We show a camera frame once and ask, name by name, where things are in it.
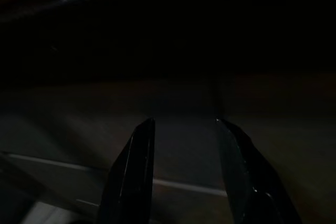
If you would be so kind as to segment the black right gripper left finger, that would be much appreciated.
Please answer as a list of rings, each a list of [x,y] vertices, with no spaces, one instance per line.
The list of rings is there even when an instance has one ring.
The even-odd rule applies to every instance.
[[[99,224],[149,224],[154,141],[155,119],[149,118],[134,129],[109,171]]]

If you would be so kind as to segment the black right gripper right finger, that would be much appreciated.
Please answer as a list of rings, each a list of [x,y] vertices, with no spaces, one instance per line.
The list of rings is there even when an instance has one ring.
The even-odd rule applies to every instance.
[[[234,224],[302,224],[280,177],[238,126],[216,119],[225,190]]]

